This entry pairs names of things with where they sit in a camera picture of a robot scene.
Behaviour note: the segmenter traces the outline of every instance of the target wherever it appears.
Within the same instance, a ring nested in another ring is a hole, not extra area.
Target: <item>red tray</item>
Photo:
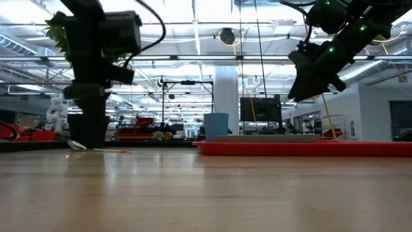
[[[316,143],[195,142],[202,155],[230,156],[412,156],[410,142],[320,140]]]

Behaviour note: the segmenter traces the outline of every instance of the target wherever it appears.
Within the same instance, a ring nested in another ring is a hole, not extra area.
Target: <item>table surface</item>
[[[412,228],[410,158],[202,157],[190,148],[131,149],[0,154],[0,231]]]

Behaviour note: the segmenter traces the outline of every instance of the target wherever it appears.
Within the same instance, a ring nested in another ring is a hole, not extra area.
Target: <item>white column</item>
[[[238,72],[235,66],[217,66],[214,75],[215,113],[229,114],[229,129],[239,135]]]

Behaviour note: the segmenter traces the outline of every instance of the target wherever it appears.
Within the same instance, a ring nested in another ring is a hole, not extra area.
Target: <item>blue trash can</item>
[[[207,113],[205,118],[206,142],[216,142],[216,136],[227,135],[229,130],[229,114]]]

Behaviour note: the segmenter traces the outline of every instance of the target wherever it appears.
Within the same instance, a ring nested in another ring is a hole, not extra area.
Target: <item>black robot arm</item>
[[[299,4],[280,1],[295,9]],[[289,93],[296,102],[329,92],[333,85],[340,92],[346,84],[337,73],[376,36],[390,37],[392,22],[412,8],[411,0],[317,0],[306,14],[305,23],[336,34],[322,45],[301,41],[297,51],[289,54],[295,63],[297,77]]]

